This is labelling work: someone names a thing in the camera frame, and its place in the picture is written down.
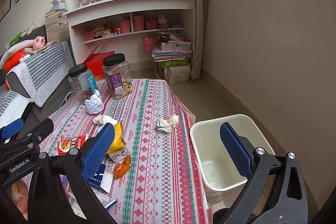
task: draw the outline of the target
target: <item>white trash bin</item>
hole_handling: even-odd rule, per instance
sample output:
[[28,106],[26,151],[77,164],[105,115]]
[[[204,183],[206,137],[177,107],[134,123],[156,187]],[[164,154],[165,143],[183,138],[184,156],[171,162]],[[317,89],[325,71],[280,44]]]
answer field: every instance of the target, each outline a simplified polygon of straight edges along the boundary
[[219,136],[219,129],[224,122],[229,122],[237,134],[248,138],[254,147],[263,147],[269,154],[274,155],[264,135],[246,115],[236,114],[195,123],[190,129],[190,136],[203,182],[210,190],[222,194],[247,182],[247,179],[239,174]]

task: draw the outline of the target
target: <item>crumpled tissue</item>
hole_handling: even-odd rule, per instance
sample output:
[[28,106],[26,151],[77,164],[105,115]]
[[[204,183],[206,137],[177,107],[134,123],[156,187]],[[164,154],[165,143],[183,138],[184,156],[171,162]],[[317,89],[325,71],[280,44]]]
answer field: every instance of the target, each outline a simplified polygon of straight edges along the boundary
[[118,121],[117,120],[115,120],[115,119],[112,119],[110,116],[108,116],[108,115],[98,115],[97,117],[95,117],[94,119],[93,119],[93,122],[95,123],[95,124],[98,124],[98,125],[102,125],[102,126],[104,126],[106,123],[110,123],[110,124],[112,124],[113,126],[115,126],[117,123],[118,123]]
[[157,129],[167,133],[171,133],[173,128],[179,124],[179,117],[177,115],[169,116],[167,119],[160,119],[157,123]]
[[91,95],[90,99],[86,99],[84,104],[85,111],[89,114],[98,114],[104,108],[104,103],[101,100],[98,90],[94,90],[94,94]]

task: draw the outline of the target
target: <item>blue gripper pad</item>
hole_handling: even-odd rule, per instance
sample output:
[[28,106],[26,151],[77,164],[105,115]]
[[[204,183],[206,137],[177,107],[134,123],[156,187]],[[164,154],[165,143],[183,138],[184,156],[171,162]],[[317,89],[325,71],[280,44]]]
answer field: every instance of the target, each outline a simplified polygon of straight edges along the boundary
[[219,135],[239,174],[250,179],[252,160],[240,141],[225,123],[220,126]]
[[87,181],[89,177],[93,177],[95,175],[106,155],[106,152],[114,140],[114,126],[112,124],[108,124],[105,130],[101,130],[100,132],[100,136],[82,161],[81,174],[85,181]]
[[23,121],[21,119],[17,119],[2,129],[1,137],[4,139],[9,139],[14,134],[18,133],[22,128]]

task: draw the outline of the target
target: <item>pink and green tablecloth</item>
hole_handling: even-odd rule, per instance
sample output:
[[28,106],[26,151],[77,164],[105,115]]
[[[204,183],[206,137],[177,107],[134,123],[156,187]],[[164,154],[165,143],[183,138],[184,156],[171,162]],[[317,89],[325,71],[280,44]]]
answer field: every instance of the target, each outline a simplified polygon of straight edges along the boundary
[[[115,179],[109,196],[116,199],[109,213],[119,224],[208,223],[202,177],[189,136],[191,119],[162,80],[134,79],[134,92],[113,99],[105,80],[97,82],[105,104],[101,114],[122,121],[132,167]],[[176,114],[180,122],[171,134],[156,131],[160,118]],[[76,98],[50,118],[54,132],[41,151],[57,155],[61,136],[96,134],[93,118]]]

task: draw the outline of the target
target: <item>metal screw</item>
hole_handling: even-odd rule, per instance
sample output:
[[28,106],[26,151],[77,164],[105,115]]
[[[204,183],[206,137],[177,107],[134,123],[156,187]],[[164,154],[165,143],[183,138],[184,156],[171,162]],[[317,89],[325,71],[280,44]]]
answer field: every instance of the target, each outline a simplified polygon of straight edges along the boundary
[[39,155],[39,158],[40,158],[40,159],[44,159],[46,156],[47,156],[47,153],[46,153],[46,152],[42,152],[42,153]]
[[292,152],[289,152],[289,153],[288,153],[288,156],[289,156],[292,160],[295,159],[295,154],[292,153]]
[[259,155],[263,155],[263,154],[265,154],[265,149],[263,149],[262,147],[258,147],[258,148],[257,148],[257,153],[258,153]]
[[76,155],[78,153],[78,149],[77,148],[71,148],[70,149],[70,155]]

